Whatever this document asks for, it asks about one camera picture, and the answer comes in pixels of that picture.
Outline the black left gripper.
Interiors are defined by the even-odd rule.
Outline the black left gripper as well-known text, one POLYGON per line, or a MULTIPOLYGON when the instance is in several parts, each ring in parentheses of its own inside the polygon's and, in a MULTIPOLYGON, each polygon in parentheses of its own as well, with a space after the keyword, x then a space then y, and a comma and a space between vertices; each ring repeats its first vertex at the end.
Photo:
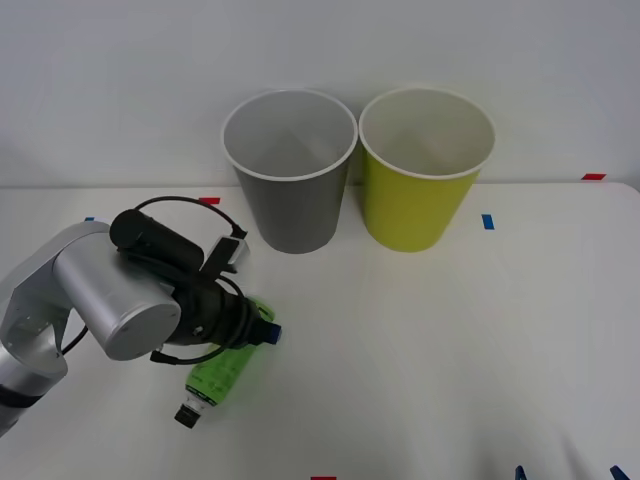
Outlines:
POLYGON ((229 293, 217 283, 207 288, 176 287, 172 298, 181 308, 173 345, 244 347, 276 345, 280 339, 282 327, 266 321, 252 300, 229 293))

